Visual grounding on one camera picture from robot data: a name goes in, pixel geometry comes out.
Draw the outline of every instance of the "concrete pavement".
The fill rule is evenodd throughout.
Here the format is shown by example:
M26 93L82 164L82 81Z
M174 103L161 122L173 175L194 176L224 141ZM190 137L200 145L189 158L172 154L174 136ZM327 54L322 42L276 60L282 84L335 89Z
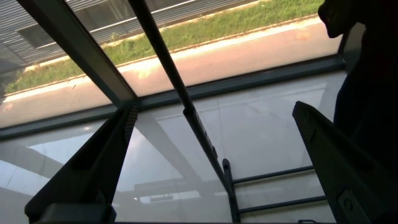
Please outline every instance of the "concrete pavement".
M221 41L172 56L189 86L334 54L339 43L340 38L328 38L324 25L318 21L275 34ZM124 67L121 73L139 96L172 89L157 58ZM108 103L94 83L85 82L1 103L0 128Z

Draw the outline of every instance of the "green grass strip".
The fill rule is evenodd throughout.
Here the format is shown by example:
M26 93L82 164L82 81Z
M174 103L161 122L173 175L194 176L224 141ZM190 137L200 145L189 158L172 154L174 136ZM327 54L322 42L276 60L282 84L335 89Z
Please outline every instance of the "green grass strip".
M175 50L315 14L322 2L323 0L261 1L250 7L221 12L207 18L199 18L196 22L165 28L162 37L169 50ZM134 40L123 40L118 45L103 49L115 65L155 54L144 35ZM14 93L81 74L83 71L72 60L63 60L19 72L16 81L10 83L5 92Z

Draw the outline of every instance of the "building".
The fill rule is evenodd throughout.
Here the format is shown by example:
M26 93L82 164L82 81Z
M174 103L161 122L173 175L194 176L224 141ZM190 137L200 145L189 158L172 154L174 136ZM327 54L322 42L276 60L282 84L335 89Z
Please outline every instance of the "building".
M166 26L247 0L146 0L158 25ZM141 33L127 0L67 0L97 42ZM63 50L16 0L3 0L0 27L0 74L64 55Z

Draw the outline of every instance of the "white surface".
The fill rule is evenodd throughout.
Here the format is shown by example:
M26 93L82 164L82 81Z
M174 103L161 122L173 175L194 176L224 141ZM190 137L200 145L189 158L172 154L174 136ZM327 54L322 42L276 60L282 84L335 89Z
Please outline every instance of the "white surface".
M297 100L333 117L343 72L196 101L218 152L234 179L311 164L292 118ZM139 115L121 172L117 221L231 222L226 193L182 106ZM23 207L98 129L101 122L1 142L0 223L27 223ZM323 195L314 172L237 185L240 208ZM244 222L333 222L327 204L250 213Z

